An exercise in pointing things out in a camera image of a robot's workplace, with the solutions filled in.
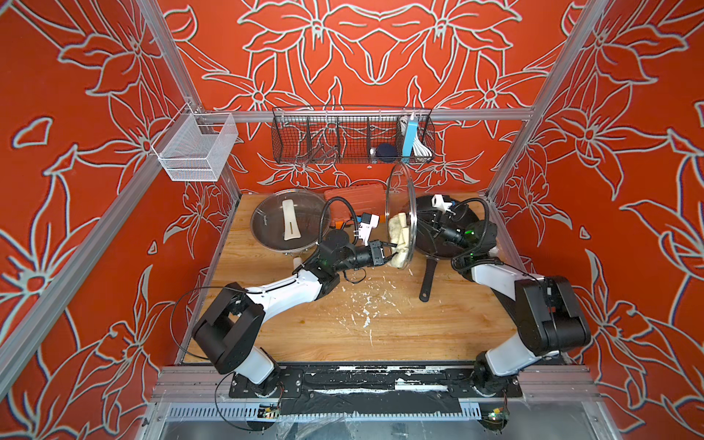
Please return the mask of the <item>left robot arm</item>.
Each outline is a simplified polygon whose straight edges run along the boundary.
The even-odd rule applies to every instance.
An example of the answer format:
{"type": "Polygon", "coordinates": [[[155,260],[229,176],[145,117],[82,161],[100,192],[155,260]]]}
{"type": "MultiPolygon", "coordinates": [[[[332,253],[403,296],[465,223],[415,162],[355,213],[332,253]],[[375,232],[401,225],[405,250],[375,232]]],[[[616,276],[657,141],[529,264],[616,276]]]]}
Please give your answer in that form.
{"type": "Polygon", "coordinates": [[[192,329],[192,340],[218,373],[249,381],[255,392],[269,395],[281,367],[255,346],[262,326],[301,304],[324,298],[348,271],[384,266],[399,254],[397,244],[370,240],[355,246],[343,230],[332,230],[293,274],[270,284],[244,288],[231,282],[221,289],[192,329]]]}

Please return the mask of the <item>glass lid with black handle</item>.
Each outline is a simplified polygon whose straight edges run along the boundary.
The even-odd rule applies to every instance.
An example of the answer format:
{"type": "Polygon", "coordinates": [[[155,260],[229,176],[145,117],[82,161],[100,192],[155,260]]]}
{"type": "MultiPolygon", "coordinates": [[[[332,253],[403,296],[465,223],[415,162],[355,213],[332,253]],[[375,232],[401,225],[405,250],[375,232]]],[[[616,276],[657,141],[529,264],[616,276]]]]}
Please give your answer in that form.
{"type": "Polygon", "coordinates": [[[392,247],[389,265],[405,270],[414,256],[418,227],[416,190],[410,168],[396,163],[390,172],[386,187],[385,218],[388,242],[392,247]]]}

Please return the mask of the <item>glass lid with white handle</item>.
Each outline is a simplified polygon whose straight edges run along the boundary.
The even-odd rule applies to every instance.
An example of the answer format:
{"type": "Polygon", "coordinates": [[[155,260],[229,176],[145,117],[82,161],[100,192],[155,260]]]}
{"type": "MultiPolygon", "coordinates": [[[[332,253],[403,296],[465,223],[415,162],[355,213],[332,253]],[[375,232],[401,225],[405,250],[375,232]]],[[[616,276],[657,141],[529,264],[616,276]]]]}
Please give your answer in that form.
{"type": "Polygon", "coordinates": [[[285,254],[306,251],[318,242],[325,204],[322,196],[308,190],[277,192],[255,208],[250,231],[266,249],[285,254]]]}

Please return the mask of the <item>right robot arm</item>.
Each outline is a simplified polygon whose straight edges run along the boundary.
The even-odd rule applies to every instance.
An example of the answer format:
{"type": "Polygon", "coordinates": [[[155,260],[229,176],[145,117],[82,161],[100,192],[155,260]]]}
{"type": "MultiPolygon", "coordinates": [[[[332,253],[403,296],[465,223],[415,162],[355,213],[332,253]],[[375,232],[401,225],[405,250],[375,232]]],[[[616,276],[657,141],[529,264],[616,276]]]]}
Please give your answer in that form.
{"type": "Polygon", "coordinates": [[[480,220],[466,227],[433,222],[430,237],[450,249],[454,271],[491,289],[515,326],[515,333],[475,359],[471,386],[491,397],[508,388],[533,364],[590,343],[592,333],[570,282],[533,274],[496,254],[497,227],[480,220]]]}

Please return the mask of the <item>cream yellow cloth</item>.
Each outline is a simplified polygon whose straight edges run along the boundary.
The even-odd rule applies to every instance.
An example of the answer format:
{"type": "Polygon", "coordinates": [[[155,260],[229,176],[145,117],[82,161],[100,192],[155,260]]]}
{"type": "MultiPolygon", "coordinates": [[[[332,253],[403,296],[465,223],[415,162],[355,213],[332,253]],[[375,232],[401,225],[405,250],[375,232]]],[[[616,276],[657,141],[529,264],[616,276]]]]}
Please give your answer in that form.
{"type": "Polygon", "coordinates": [[[411,256],[411,234],[407,214],[401,212],[392,217],[388,222],[388,233],[390,243],[397,245],[393,249],[393,253],[397,255],[389,265],[399,270],[404,269],[411,256]]]}

